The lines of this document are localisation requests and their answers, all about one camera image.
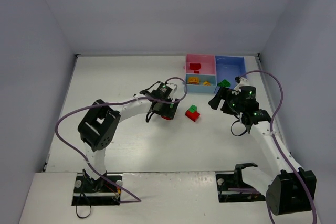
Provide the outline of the yellow rounded lego brick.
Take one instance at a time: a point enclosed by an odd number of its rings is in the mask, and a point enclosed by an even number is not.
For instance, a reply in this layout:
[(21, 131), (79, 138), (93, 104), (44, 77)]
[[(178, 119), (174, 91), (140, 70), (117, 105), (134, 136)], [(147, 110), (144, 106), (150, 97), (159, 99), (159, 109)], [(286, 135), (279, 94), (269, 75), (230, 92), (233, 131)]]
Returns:
[(189, 85), (199, 85), (200, 79), (199, 77), (188, 77), (187, 84)]

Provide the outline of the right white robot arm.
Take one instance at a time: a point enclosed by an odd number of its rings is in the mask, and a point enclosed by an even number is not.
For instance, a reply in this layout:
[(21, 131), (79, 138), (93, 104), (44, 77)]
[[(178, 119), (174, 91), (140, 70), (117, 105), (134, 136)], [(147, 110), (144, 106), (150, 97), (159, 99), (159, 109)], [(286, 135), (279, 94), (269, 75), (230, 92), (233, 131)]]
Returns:
[(248, 134), (260, 145), (272, 173), (263, 172), (255, 163), (237, 164), (234, 169), (235, 187), (252, 187), (264, 196), (270, 211), (278, 216), (313, 210), (317, 179), (310, 170), (304, 170), (271, 130), (271, 117), (260, 109), (256, 88), (242, 86), (238, 90), (221, 87), (209, 101), (213, 110), (236, 117)]

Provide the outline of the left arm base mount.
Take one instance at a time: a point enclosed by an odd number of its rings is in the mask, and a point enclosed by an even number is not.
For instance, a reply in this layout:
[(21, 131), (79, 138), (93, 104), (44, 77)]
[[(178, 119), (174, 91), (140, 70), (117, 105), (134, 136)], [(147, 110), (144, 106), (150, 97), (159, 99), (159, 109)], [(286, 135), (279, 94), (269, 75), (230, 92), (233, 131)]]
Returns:
[(75, 179), (72, 206), (118, 206), (120, 205), (121, 188), (104, 179), (90, 179), (78, 173)]

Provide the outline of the green square lego brick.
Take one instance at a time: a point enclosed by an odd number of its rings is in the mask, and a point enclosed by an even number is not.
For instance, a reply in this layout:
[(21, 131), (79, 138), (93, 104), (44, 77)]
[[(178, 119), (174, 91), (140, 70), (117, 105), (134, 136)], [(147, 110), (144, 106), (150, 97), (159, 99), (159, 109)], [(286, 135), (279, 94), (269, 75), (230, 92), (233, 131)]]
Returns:
[(218, 87), (231, 87), (231, 83), (226, 79), (222, 80), (217, 84)]

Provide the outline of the flower lego stack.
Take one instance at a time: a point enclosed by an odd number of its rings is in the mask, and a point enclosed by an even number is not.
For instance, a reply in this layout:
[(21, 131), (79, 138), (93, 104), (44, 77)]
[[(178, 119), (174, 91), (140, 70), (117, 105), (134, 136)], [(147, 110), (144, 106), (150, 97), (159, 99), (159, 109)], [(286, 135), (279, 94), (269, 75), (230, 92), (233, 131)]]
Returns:
[(176, 113), (175, 104), (163, 104), (161, 108), (161, 117), (166, 120), (174, 119)]

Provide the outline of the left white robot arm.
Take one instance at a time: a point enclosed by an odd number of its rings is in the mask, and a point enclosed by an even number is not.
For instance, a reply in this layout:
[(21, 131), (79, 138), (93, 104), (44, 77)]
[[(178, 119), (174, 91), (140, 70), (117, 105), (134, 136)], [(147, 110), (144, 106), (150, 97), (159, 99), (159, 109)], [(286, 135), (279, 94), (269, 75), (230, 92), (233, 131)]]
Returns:
[(119, 123), (140, 114), (146, 115), (147, 123), (155, 114), (167, 120), (174, 118), (179, 105), (179, 99), (174, 98), (177, 85), (168, 82), (156, 84), (156, 89), (140, 91), (132, 102), (119, 109), (114, 110), (111, 106), (89, 109), (79, 123), (78, 132), (89, 160), (84, 171), (90, 179), (96, 181), (106, 174), (105, 149), (112, 142)]

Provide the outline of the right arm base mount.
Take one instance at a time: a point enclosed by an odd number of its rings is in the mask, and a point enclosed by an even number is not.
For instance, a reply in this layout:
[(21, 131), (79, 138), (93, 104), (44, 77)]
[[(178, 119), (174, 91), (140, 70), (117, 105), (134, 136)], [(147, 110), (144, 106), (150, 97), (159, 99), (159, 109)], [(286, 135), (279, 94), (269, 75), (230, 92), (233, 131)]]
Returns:
[(265, 197), (251, 185), (239, 184), (233, 172), (216, 172), (219, 203), (250, 203), (265, 201)]

